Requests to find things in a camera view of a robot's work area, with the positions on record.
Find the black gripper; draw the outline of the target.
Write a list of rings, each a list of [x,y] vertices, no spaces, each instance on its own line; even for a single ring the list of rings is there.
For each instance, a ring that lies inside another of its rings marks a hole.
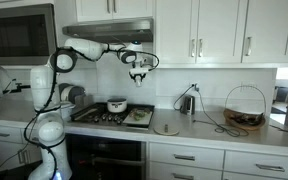
[[[134,83],[136,83],[136,77],[139,76],[141,82],[143,83],[145,80],[145,76],[148,72],[149,72],[148,68],[132,68],[129,71],[129,76],[133,79]]]

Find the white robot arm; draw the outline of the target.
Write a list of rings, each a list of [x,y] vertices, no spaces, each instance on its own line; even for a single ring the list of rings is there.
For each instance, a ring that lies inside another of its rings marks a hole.
[[[72,176],[67,157],[57,74],[72,71],[78,57],[96,62],[109,52],[114,52],[122,63],[132,65],[129,76],[137,86],[141,85],[149,71],[159,65],[158,56],[144,52],[138,41],[125,46],[69,38],[63,47],[58,47],[49,56],[45,65],[31,69],[30,83],[36,116],[30,123],[38,123],[38,141],[32,141],[27,136],[27,130],[24,130],[24,138],[41,149],[42,163],[30,173],[28,180],[69,180]]]

